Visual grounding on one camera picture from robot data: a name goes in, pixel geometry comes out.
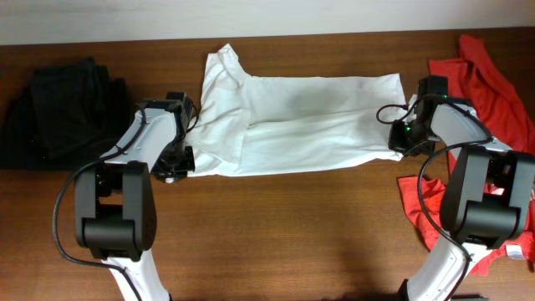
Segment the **white graphic t-shirt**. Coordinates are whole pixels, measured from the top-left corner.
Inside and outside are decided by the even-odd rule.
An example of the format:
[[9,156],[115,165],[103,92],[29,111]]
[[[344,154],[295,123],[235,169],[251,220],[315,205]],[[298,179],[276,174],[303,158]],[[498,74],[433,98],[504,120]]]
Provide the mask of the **white graphic t-shirt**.
[[265,176],[400,161],[376,113],[388,105],[386,117],[395,120],[404,104],[398,74],[257,77],[226,44],[207,56],[200,119],[186,137],[192,174]]

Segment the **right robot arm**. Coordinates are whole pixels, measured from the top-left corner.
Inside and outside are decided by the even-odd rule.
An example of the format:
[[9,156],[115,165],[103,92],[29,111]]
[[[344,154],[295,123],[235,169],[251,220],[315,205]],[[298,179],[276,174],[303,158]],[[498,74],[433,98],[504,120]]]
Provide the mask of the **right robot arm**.
[[415,113],[410,123],[393,122],[390,149],[410,154],[442,140],[445,147],[428,150],[424,164],[446,152],[456,164],[442,197],[440,220],[425,214],[440,237],[424,265],[401,284],[397,298],[449,300],[483,258],[524,231],[534,157],[496,138],[466,99],[424,94],[410,110]]

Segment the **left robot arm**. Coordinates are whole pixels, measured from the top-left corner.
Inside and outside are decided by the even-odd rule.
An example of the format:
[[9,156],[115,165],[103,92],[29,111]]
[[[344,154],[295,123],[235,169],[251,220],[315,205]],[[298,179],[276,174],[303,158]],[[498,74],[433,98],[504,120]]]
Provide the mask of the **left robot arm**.
[[126,300],[169,300],[152,256],[157,215],[151,178],[171,183],[195,170],[186,145],[192,100],[183,92],[140,104],[130,128],[74,180],[75,237],[108,268]]

